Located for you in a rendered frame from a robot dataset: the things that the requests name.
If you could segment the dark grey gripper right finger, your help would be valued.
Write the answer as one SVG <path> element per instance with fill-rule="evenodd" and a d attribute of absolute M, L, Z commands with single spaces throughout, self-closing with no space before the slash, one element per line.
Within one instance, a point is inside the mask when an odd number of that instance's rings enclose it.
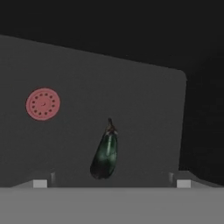
<path fill-rule="evenodd" d="M 215 183 L 200 179 L 189 171 L 179 171 L 169 173 L 171 187 L 176 188 L 218 188 Z"/>

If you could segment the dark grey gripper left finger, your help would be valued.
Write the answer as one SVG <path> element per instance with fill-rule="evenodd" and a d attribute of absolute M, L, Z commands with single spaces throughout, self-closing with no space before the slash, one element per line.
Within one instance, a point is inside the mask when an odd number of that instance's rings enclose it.
<path fill-rule="evenodd" d="M 16 188 L 52 188 L 56 186 L 56 173 L 54 171 L 35 171 Z"/>

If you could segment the red round sink drain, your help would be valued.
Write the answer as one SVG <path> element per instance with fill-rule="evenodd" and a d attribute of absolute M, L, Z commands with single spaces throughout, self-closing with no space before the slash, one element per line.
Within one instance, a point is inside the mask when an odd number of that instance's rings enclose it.
<path fill-rule="evenodd" d="M 55 117 L 60 110 L 60 97 L 47 87 L 32 91 L 25 103 L 27 114 L 36 121 L 47 121 Z"/>

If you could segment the dark grey sink basin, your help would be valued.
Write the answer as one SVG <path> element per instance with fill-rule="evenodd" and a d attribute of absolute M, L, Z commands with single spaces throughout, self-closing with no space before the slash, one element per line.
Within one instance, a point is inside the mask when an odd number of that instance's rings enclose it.
<path fill-rule="evenodd" d="M 47 121 L 25 109 L 38 88 L 60 98 Z M 185 95 L 178 70 L 0 36 L 0 186 L 55 172 L 60 187 L 167 187 L 179 167 Z M 90 165 L 109 118 L 116 166 L 96 179 Z"/>

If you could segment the dark green eggplant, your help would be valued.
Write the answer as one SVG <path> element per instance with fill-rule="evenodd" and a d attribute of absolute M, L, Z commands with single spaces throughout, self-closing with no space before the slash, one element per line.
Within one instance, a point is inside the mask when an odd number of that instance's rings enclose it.
<path fill-rule="evenodd" d="M 101 137 L 99 146 L 90 165 L 90 173 L 95 179 L 108 179 L 116 168 L 118 152 L 118 132 L 111 118 Z"/>

